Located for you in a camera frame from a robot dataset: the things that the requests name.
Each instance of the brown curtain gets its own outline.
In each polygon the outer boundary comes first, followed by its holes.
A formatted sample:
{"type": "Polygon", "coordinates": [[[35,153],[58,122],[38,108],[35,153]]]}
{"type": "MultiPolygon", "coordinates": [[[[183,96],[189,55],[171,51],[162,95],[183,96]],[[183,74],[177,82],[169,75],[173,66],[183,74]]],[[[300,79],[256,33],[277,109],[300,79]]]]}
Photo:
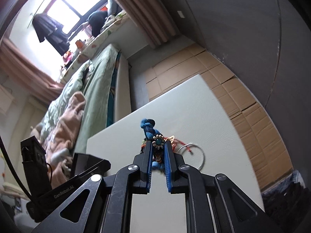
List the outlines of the brown curtain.
{"type": "Polygon", "coordinates": [[[0,68],[14,82],[46,104],[55,100],[64,88],[64,85],[55,82],[33,65],[7,38],[3,38],[0,45],[0,68]]]}
{"type": "Polygon", "coordinates": [[[152,48],[178,34],[178,29],[160,0],[116,0],[142,29],[152,48]]]}

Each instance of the dark wall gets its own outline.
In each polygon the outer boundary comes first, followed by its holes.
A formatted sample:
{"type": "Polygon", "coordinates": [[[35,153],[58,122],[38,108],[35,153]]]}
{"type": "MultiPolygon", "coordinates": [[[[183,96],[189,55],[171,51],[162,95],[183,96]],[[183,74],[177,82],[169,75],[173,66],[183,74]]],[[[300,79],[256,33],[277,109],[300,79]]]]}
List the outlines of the dark wall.
{"type": "Polygon", "coordinates": [[[310,186],[311,32],[292,4],[288,0],[162,2],[181,33],[198,43],[203,40],[203,46],[265,107],[294,168],[310,186]],[[186,18],[179,18],[177,10],[185,10],[186,18]]]}

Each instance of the blue gripper pad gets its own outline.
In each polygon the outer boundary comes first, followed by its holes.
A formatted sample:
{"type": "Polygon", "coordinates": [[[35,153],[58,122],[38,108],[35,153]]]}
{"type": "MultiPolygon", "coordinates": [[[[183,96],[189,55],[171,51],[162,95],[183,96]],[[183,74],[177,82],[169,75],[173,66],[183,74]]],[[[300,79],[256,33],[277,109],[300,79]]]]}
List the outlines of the blue gripper pad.
{"type": "Polygon", "coordinates": [[[148,168],[147,168],[147,192],[149,193],[150,187],[151,187],[151,171],[152,171],[152,158],[153,158],[153,153],[152,153],[152,144],[150,144],[151,148],[149,151],[149,160],[148,160],[148,168]]]}
{"type": "Polygon", "coordinates": [[[169,150],[166,143],[164,143],[164,166],[165,166],[166,186],[168,192],[170,193],[172,191],[172,169],[169,161],[169,150]]]}

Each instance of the flattened cardboard box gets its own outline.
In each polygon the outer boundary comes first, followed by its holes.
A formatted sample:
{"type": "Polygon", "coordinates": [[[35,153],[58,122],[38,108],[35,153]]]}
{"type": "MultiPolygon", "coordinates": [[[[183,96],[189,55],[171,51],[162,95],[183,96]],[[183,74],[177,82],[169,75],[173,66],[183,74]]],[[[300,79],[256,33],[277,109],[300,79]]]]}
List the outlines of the flattened cardboard box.
{"type": "Polygon", "coordinates": [[[265,110],[234,74],[198,44],[192,44],[145,72],[153,100],[201,74],[237,130],[261,190],[292,171],[286,147],[265,110]]]}

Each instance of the window frame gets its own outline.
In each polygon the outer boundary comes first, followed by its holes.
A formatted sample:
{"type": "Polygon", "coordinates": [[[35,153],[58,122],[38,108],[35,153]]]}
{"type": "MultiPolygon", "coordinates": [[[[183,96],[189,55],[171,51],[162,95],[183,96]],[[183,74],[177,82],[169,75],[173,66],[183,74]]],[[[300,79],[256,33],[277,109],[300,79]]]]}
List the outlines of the window frame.
{"type": "MultiPolygon", "coordinates": [[[[88,12],[86,12],[84,15],[81,15],[76,9],[74,9],[66,0],[61,0],[64,2],[79,18],[80,20],[74,25],[74,27],[68,32],[67,37],[70,37],[73,32],[75,32],[79,26],[83,23],[85,23],[89,16],[94,12],[99,10],[100,8],[104,7],[108,4],[108,0],[100,0],[98,3],[96,3],[88,12]]],[[[56,2],[56,0],[51,0],[51,2],[48,4],[48,6],[44,9],[44,13],[48,13],[49,9],[52,7],[52,5],[56,2]]]]}

